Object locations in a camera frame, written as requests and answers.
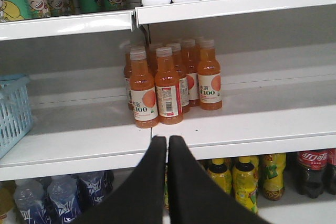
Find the white bottle cap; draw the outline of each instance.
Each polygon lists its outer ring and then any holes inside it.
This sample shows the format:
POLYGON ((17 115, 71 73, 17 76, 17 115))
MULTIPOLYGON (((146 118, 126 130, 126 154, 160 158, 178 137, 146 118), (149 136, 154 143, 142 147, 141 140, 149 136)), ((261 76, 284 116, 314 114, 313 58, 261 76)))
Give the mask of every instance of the white bottle cap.
POLYGON ((201 41, 201 48, 215 48, 215 41, 213 39, 205 39, 201 41))
POLYGON ((155 52, 160 47, 163 47, 163 43, 162 42, 150 43, 149 44, 149 51, 155 52))
POLYGON ((146 59, 146 50, 138 49, 130 51, 131 60, 144 60, 146 59))
POLYGON ((173 52, 181 51, 181 44, 180 43, 170 43, 170 44, 167 44, 166 47, 171 47, 173 52))
POLYGON ((167 57, 173 55, 173 50, 171 47, 160 47, 156 50, 157 57, 167 57))
POLYGON ((188 47, 194 47, 195 46, 195 40, 194 39, 184 39, 181 42, 182 48, 188 48, 188 47))
POLYGON ((25 179, 17 179, 15 180, 15 184, 17 186, 23 186, 28 184, 32 179, 31 178, 25 178, 25 179))

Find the yellow packaging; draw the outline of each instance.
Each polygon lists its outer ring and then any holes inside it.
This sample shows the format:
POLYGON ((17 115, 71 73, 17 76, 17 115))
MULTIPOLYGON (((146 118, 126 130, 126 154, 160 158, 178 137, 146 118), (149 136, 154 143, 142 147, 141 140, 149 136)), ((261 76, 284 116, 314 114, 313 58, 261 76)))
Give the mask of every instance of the yellow packaging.
POLYGON ((279 200, 284 194, 283 171, 286 167, 286 154, 268 154, 261 158, 263 171, 263 193, 269 200, 279 200))

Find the yellow bottle cap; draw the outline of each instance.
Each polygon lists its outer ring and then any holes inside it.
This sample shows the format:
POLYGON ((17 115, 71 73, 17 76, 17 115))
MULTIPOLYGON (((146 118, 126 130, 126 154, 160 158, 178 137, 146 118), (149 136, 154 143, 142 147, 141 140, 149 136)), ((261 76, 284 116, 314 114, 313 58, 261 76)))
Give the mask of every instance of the yellow bottle cap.
POLYGON ((222 164, 224 164, 224 159, 223 158, 214 158, 214 159, 212 159, 212 163, 214 165, 222 165, 222 164))
POLYGON ((247 164, 251 162, 251 156, 243 156, 238 158, 239 162, 247 164))

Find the water bottle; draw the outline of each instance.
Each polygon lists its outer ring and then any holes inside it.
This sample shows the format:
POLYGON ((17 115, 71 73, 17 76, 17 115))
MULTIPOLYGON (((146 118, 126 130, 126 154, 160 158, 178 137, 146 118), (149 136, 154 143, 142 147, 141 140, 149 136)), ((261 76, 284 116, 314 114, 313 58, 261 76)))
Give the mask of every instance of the water bottle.
POLYGON ((16 180, 15 203, 27 224, 51 224, 42 185, 32 179, 16 180))
POLYGON ((73 221, 81 214, 77 196, 77 182, 69 175, 52 176, 47 191, 54 204, 60 224, 73 221))

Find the yellow bottle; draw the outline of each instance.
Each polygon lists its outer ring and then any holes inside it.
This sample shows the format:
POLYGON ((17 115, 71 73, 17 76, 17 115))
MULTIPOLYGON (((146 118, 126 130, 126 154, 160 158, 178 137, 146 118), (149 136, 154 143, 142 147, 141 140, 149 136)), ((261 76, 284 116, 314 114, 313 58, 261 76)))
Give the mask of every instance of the yellow bottle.
POLYGON ((233 168, 232 179, 235 199, 250 211, 257 213, 258 179, 250 156, 238 158, 233 168))
POLYGON ((286 167, 286 154, 268 154, 261 157, 263 171, 263 194, 269 200, 279 200, 285 191, 283 171, 286 167))

